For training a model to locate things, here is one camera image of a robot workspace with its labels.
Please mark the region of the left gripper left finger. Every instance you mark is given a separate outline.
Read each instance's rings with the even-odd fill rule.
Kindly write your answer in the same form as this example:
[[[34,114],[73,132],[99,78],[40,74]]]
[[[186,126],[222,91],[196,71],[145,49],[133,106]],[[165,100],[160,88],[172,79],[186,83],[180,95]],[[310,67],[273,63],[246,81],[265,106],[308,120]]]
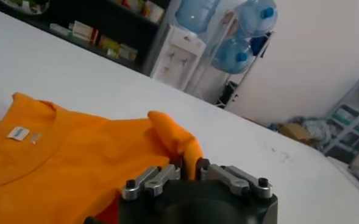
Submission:
[[[150,166],[136,178],[126,181],[122,189],[122,199],[136,200],[143,192],[157,197],[163,193],[168,181],[180,180],[183,171],[183,158],[171,160],[165,167]]]

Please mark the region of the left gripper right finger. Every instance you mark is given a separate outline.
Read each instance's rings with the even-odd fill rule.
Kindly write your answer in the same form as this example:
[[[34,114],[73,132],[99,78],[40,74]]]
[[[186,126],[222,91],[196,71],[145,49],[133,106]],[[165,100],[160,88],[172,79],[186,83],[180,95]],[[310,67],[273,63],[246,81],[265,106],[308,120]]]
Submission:
[[[208,159],[200,158],[196,163],[199,180],[213,180],[225,184],[237,196],[248,193],[256,198],[271,198],[272,185],[267,178],[257,178],[235,166],[211,164]]]

